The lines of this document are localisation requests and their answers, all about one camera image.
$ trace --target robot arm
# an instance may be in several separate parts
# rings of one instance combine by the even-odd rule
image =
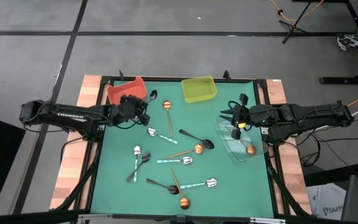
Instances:
[[[138,117],[136,123],[149,123],[148,104],[134,96],[122,96],[119,105],[98,105],[84,108],[54,103],[30,101],[22,105],[19,116],[24,126],[51,124],[63,130],[78,131],[85,140],[95,141],[99,125],[117,126]]]
[[[347,108],[337,101],[328,105],[299,106],[296,104],[256,105],[246,108],[248,97],[240,95],[241,104],[229,102],[231,109],[221,111],[232,114],[232,117],[221,116],[236,127],[232,138],[240,139],[240,129],[245,125],[268,128],[267,143],[275,144],[288,139],[293,134],[314,130],[321,126],[347,127],[353,122],[353,117]]]

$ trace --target green tabletop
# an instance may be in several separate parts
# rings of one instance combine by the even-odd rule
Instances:
[[[228,156],[216,131],[216,118],[221,110],[228,109],[230,100],[238,101],[240,93],[249,97],[248,106],[255,105],[253,83],[217,83],[218,94],[208,101],[188,104],[185,102],[180,82],[146,82],[148,92],[158,91],[158,97],[150,102],[147,114],[149,126],[159,134],[178,141],[168,142],[158,136],[151,137],[145,126],[136,125],[122,130],[107,128],[104,134],[96,185],[91,204],[92,213],[114,213],[128,215],[191,215],[199,217],[262,217],[273,218],[272,199],[263,156],[243,163],[234,163]],[[173,136],[170,135],[167,112],[162,102],[170,100],[172,108]],[[131,122],[121,124],[129,126]],[[158,164],[171,154],[191,150],[200,143],[179,133],[184,129],[201,139],[210,139],[215,148],[205,149],[203,154],[187,154],[193,163]],[[249,136],[257,148],[262,147],[260,129],[253,127]],[[126,182],[134,170],[134,146],[140,145],[142,154],[152,155],[148,163],[137,173],[137,182]],[[167,189],[146,183],[150,178],[164,185],[174,185],[170,173],[173,168],[180,185],[197,184],[209,178],[218,181],[217,186],[183,189],[191,200],[191,207],[179,207],[180,195],[172,195]]]

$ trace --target red plastic container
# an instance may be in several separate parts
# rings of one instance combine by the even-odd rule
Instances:
[[[136,96],[142,100],[146,99],[147,89],[141,77],[135,77],[135,80],[119,86],[109,86],[107,96],[111,104],[118,105],[123,95]]]

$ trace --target spoon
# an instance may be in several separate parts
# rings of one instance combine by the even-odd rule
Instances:
[[[214,144],[213,144],[212,141],[209,140],[209,139],[201,140],[201,139],[199,139],[198,137],[189,134],[187,131],[185,131],[185,130],[183,130],[183,129],[179,130],[179,133],[184,134],[184,135],[187,135],[187,136],[190,136],[190,137],[192,137],[192,138],[195,138],[195,139],[197,139],[197,140],[202,141],[204,147],[207,148],[207,149],[213,149],[213,148],[215,148]]]
[[[139,164],[139,166],[135,169],[134,172],[132,172],[129,177],[127,178],[127,182],[130,182],[131,179],[133,178],[133,176],[135,175],[135,172],[141,167],[141,165],[145,162],[148,162],[150,160],[150,158],[152,157],[152,155],[149,152],[146,152],[143,156],[142,156],[142,162]]]
[[[162,108],[164,108],[167,111],[169,131],[171,132],[171,136],[173,136],[172,125],[171,125],[171,117],[169,116],[169,109],[171,109],[171,107],[172,107],[172,104],[171,104],[171,102],[169,102],[169,100],[165,100],[162,103]]]
[[[161,134],[157,134],[157,131],[155,130],[155,129],[152,129],[152,128],[147,128],[147,133],[150,135],[150,136],[159,136],[159,137],[161,137],[161,138],[163,138],[163,139],[165,139],[165,140],[167,140],[167,141],[170,141],[170,142],[172,142],[172,143],[175,143],[175,144],[178,144],[178,141],[175,141],[175,140],[172,140],[172,139],[170,139],[170,138],[167,138],[167,137],[165,137],[165,136],[162,136]]]
[[[188,209],[190,208],[190,199],[188,198],[185,198],[180,190],[180,187],[179,187],[179,184],[178,184],[178,181],[177,181],[177,178],[175,177],[175,174],[173,173],[173,169],[171,168],[171,174],[172,174],[172,177],[173,177],[173,180],[175,181],[175,184],[177,185],[177,188],[179,190],[179,193],[180,193],[180,208],[181,209]]]
[[[148,100],[147,103],[150,103],[150,101],[152,100],[155,100],[157,98],[157,91],[156,90],[153,90],[151,93],[150,93],[150,98]]]
[[[183,154],[186,154],[186,153],[190,153],[190,152],[195,152],[197,154],[201,154],[203,153],[204,151],[204,147],[200,144],[197,144],[193,150],[189,150],[189,151],[185,151],[185,152],[179,152],[179,153],[176,153],[172,156],[167,156],[166,159],[169,159],[169,158],[172,158],[172,157],[176,157],[176,156],[180,156],[180,155],[183,155]]]
[[[146,179],[146,182],[149,183],[149,184],[155,184],[155,185],[158,185],[158,186],[161,186],[161,187],[165,187],[166,189],[168,189],[168,191],[171,193],[171,194],[179,194],[179,189],[177,186],[175,185],[171,185],[169,187],[165,186],[165,185],[162,185],[162,184],[159,184],[157,183],[156,181],[152,180],[152,179],[149,179],[147,178]]]
[[[180,188],[186,189],[186,188],[197,187],[197,186],[202,186],[202,185],[206,185],[207,187],[215,187],[217,184],[218,184],[218,182],[216,181],[216,179],[212,178],[212,179],[206,180],[206,182],[204,182],[204,183],[183,185],[183,186],[180,186]]]
[[[157,163],[166,163],[166,162],[183,162],[184,165],[191,164],[193,159],[189,156],[185,156],[183,159],[173,159],[173,160],[157,160]]]
[[[137,158],[140,155],[140,146],[135,146],[134,155],[135,155],[135,169],[136,169],[137,168]],[[135,183],[136,183],[136,176],[137,176],[137,172],[135,172],[135,175],[134,175],[134,182]]]

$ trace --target yellow plastic container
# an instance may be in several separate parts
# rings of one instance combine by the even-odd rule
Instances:
[[[218,93],[214,78],[211,75],[182,80],[181,88],[183,90],[186,103],[196,103],[203,100],[210,100]]]

